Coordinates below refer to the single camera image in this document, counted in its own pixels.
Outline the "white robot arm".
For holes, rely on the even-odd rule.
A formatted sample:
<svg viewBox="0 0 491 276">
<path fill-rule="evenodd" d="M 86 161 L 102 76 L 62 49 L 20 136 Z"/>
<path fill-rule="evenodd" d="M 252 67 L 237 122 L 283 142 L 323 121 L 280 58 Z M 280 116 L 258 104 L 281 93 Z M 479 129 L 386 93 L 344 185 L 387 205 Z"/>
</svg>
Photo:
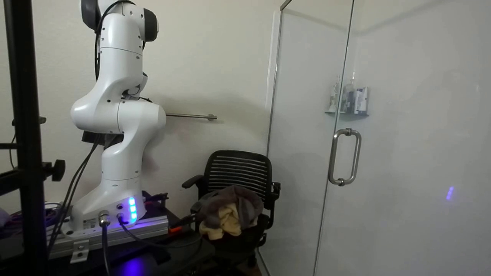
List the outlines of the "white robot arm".
<svg viewBox="0 0 491 276">
<path fill-rule="evenodd" d="M 71 118 L 88 133 L 123 139 L 105 149 L 102 182 L 74 204 L 74 227 L 89 228 L 102 211 L 136 224 L 145 214 L 143 155 L 166 124 L 163 107 L 140 98 L 148 81 L 143 49 L 159 35 L 157 15 L 131 0 L 82 0 L 82 17 L 97 35 L 99 76 L 73 104 Z"/>
</svg>

